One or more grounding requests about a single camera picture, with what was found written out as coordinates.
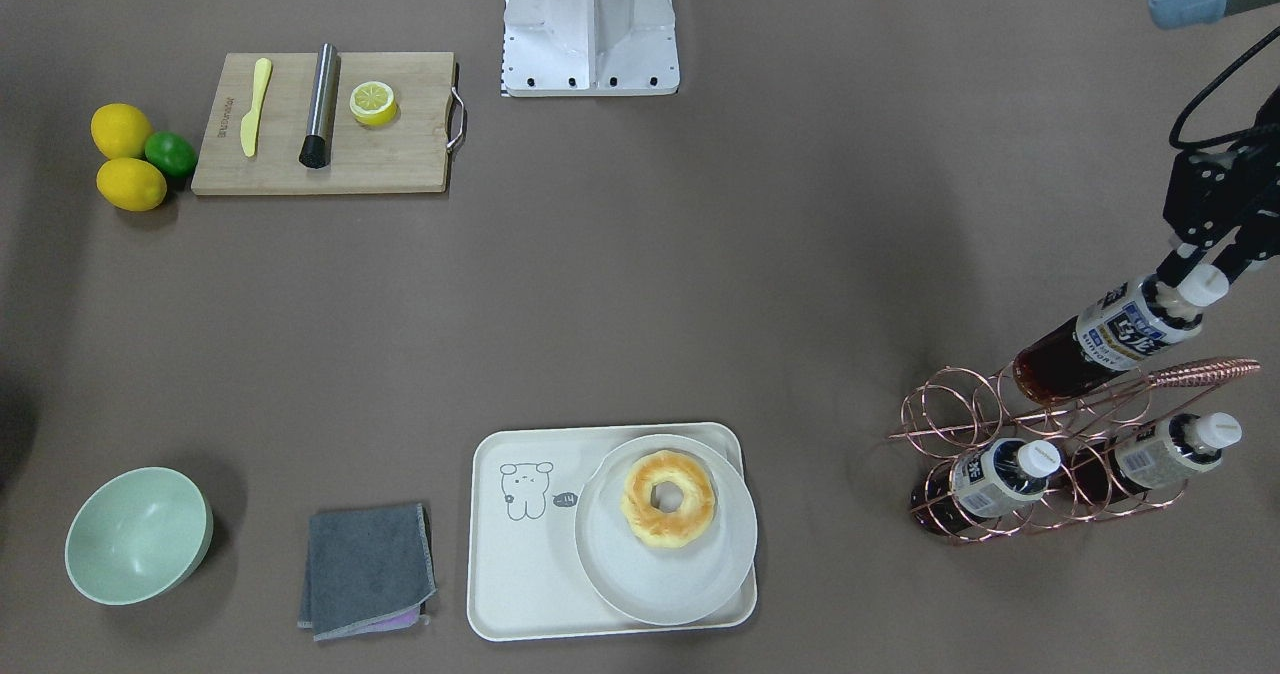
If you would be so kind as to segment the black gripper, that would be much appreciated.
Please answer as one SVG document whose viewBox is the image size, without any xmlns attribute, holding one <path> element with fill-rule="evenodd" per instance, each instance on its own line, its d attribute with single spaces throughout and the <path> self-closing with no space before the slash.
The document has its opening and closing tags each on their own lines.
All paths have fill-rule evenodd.
<svg viewBox="0 0 1280 674">
<path fill-rule="evenodd" d="M 1155 270 L 1164 285 L 1179 286 L 1233 229 L 1234 240 L 1220 253 L 1229 285 L 1277 255 L 1277 121 L 1274 90 L 1254 118 L 1257 133 L 1240 136 L 1222 153 L 1178 153 L 1164 205 L 1171 251 Z"/>
</svg>

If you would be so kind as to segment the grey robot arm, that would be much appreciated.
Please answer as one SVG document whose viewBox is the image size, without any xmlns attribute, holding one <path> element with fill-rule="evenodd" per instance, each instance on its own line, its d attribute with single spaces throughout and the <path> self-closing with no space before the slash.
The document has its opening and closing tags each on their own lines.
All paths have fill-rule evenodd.
<svg viewBox="0 0 1280 674">
<path fill-rule="evenodd" d="M 1161 29 L 1212 24 L 1225 17 L 1270 6 L 1277 0 L 1147 0 Z M 1261 267 L 1277 255 L 1277 95 L 1272 92 L 1244 130 L 1202 139 L 1184 139 L 1181 130 L 1196 107 L 1277 40 L 1265 35 L 1236 58 L 1184 106 L 1170 130 L 1175 156 L 1165 197 L 1164 219 L 1176 238 L 1156 270 L 1166 286 L 1176 286 L 1213 246 L 1234 235 L 1213 260 L 1228 281 Z"/>
</svg>

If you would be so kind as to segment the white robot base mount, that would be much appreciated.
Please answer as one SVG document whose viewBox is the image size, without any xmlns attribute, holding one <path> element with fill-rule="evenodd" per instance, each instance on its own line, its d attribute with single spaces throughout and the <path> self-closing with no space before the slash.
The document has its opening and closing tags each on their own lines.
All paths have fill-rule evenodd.
<svg viewBox="0 0 1280 674">
<path fill-rule="evenodd" d="M 639 97 L 680 90 L 675 0 L 504 0 L 500 92 Z"/>
</svg>

